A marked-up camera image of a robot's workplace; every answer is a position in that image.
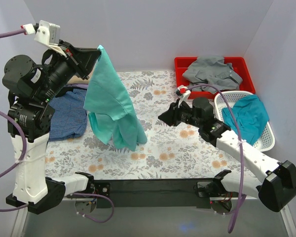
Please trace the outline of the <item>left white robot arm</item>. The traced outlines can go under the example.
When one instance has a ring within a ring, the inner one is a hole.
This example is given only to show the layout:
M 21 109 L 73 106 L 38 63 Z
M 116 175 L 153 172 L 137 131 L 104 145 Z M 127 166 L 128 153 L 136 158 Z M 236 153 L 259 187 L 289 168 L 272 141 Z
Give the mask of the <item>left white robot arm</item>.
M 8 89 L 8 133 L 15 152 L 16 179 L 6 203 L 40 214 L 60 204 L 65 196 L 95 193 L 94 177 L 84 172 L 64 178 L 45 175 L 45 152 L 54 109 L 50 101 L 73 77 L 87 79 L 100 51 L 77 48 L 65 41 L 59 50 L 44 52 L 40 64 L 27 55 L 12 57 L 4 67 Z

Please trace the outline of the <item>mint green t shirt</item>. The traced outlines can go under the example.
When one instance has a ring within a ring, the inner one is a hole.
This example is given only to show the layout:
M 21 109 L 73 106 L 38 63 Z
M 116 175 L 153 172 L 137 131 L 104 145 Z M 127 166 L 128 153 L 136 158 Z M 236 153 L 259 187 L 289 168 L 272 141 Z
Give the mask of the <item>mint green t shirt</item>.
M 137 118 L 129 93 L 103 46 L 89 81 L 84 109 L 88 111 L 94 135 L 104 144 L 113 141 L 117 149 L 135 151 L 148 139 Z

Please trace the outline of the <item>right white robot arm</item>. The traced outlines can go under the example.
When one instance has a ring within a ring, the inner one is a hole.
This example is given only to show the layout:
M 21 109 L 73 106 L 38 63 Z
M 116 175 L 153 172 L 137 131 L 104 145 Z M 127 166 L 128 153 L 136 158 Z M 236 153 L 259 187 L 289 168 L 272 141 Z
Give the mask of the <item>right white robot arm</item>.
M 254 181 L 237 178 L 231 172 L 216 175 L 213 189 L 217 195 L 238 192 L 252 196 L 274 212 L 282 210 L 296 196 L 296 166 L 288 160 L 280 162 L 270 158 L 244 140 L 239 141 L 228 125 L 215 118 L 208 99 L 196 98 L 191 107 L 177 99 L 158 119 L 168 126 L 183 122 L 197 127 L 203 140 L 239 160 L 256 177 Z

